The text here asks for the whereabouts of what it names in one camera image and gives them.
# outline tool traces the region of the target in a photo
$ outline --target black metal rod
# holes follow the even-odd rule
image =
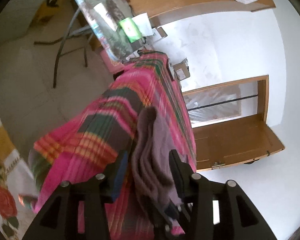
[[[192,110],[197,110],[197,109],[201,109],[201,108],[206,108],[206,107],[209,107],[209,106],[222,105],[222,104],[225,104],[225,103],[235,102],[235,101],[239,101],[239,100],[243,100],[243,99],[248,99],[248,98],[254,98],[254,97],[257,97],[257,96],[258,96],[258,95],[253,95],[253,96],[248,96],[248,97],[243,97],[243,98],[236,98],[236,99],[231,99],[231,100],[227,100],[227,101],[222,101],[222,102],[214,103],[214,104],[210,104],[210,105],[198,106],[198,107],[190,108],[190,109],[187,109],[187,110],[188,110],[188,112],[189,112],[189,111],[192,111]]]

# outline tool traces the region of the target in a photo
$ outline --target green package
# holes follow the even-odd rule
[[[142,38],[142,34],[138,26],[134,23],[131,18],[125,18],[118,23],[127,35],[130,43],[133,43]]]

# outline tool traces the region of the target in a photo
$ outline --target green leaf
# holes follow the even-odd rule
[[[2,224],[2,229],[5,232],[5,234],[7,235],[7,237],[11,237],[14,235],[13,229],[7,225]]]
[[[16,217],[10,217],[7,219],[8,223],[12,225],[14,228],[19,228],[19,221]]]

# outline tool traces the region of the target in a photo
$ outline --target floor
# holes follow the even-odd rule
[[[82,49],[60,59],[57,87],[52,88],[59,44],[33,42],[63,36],[73,13],[66,1],[46,26],[31,27],[26,36],[0,46],[0,118],[26,160],[34,141],[80,113],[113,81],[101,57],[89,47],[88,68]],[[85,43],[85,37],[69,40],[64,51]]]

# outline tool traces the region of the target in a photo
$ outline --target red flower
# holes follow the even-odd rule
[[[7,189],[0,187],[0,215],[8,219],[16,217],[17,213],[16,202],[13,196]]]

